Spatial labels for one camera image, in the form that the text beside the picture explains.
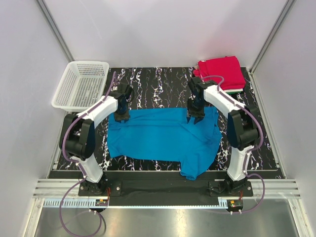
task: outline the red towel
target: red towel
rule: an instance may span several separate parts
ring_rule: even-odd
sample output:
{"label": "red towel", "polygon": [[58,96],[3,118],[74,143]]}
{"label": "red towel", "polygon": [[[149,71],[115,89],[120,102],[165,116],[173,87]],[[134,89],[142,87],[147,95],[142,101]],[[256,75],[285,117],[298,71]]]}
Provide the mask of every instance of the red towel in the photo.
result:
{"label": "red towel", "polygon": [[[240,64],[235,56],[225,58],[215,58],[198,62],[198,69],[193,71],[196,77],[206,77],[210,75],[218,75],[224,77],[221,84],[223,90],[243,89],[246,81],[240,70]],[[206,78],[204,81],[214,80],[219,83],[220,78]]]}

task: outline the black and white marble mat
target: black and white marble mat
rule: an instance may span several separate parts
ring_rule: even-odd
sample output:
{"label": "black and white marble mat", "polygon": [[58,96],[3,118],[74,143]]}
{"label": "black and white marble mat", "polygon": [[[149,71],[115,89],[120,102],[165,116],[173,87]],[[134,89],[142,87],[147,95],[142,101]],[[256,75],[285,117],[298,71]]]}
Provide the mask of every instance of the black and white marble mat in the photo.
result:
{"label": "black and white marble mat", "polygon": [[[255,94],[246,68],[242,68],[246,80],[244,93],[235,95],[235,99],[246,105],[257,106]],[[114,71],[118,74],[116,85],[122,81],[129,83],[135,90],[135,98],[130,109],[174,108],[186,107],[191,93],[187,86],[193,68],[112,68],[108,73],[108,83]],[[255,114],[260,122],[264,143],[251,155],[248,169],[276,170],[276,162],[265,131],[260,112]],[[226,137],[226,118],[219,113],[218,126],[222,133],[220,147],[214,163],[209,170],[226,170],[230,163],[231,146]],[[180,170],[179,162],[132,159],[126,156],[111,158],[107,147],[108,119],[102,121],[96,129],[95,157],[103,170]],[[77,170],[73,163],[67,162],[61,155],[58,170]]]}

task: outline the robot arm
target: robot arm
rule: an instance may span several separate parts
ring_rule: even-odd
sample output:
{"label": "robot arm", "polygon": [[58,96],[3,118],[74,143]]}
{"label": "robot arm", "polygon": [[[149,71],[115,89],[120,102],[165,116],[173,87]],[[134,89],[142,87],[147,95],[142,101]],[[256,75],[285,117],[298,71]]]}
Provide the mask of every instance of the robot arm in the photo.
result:
{"label": "robot arm", "polygon": [[236,190],[246,182],[243,169],[247,169],[254,143],[259,139],[257,126],[241,109],[253,113],[257,109],[233,99],[225,93],[214,81],[202,82],[200,78],[192,78],[189,88],[193,97],[188,100],[187,119],[195,117],[195,123],[204,118],[205,101],[215,106],[228,120],[227,138],[232,146],[231,163],[227,170],[226,188]]}
{"label": "robot arm", "polygon": [[[95,190],[101,190],[103,188],[100,186],[105,186],[105,184],[102,185],[104,180],[101,180],[103,176],[102,169],[100,169],[94,157],[95,128],[111,113],[114,113],[114,118],[118,122],[128,120],[128,99],[132,93],[131,86],[120,83],[117,90],[110,92],[106,99],[105,96],[102,96],[86,111],[77,115],[68,114],[64,118],[59,142],[60,149],[62,149],[63,138],[68,127],[78,117],[86,114],[71,130],[66,140],[66,151],[70,154],[71,159],[78,160],[82,165],[87,173],[87,182],[95,184]],[[91,108],[98,104],[100,105],[91,111]]]}

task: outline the white basket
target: white basket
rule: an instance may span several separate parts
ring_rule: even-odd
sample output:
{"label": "white basket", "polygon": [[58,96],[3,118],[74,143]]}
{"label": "white basket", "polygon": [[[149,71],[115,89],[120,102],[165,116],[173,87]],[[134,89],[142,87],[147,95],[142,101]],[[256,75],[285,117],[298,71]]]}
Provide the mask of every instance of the white basket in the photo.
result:
{"label": "white basket", "polygon": [[97,102],[107,80],[109,64],[75,61],[67,65],[51,102],[55,108],[82,112]]}

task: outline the gray wall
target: gray wall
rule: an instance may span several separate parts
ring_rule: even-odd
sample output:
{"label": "gray wall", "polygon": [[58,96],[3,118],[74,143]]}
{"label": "gray wall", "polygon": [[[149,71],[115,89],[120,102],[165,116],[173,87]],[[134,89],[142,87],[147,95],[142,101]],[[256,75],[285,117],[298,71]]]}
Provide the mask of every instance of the gray wall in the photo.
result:
{"label": "gray wall", "polygon": [[251,66],[286,0],[46,0],[75,60],[191,67],[236,55]]}
{"label": "gray wall", "polygon": [[297,1],[255,71],[289,178],[316,233],[316,1]]}
{"label": "gray wall", "polygon": [[17,237],[63,112],[51,106],[67,61],[35,0],[0,1],[0,236]]}

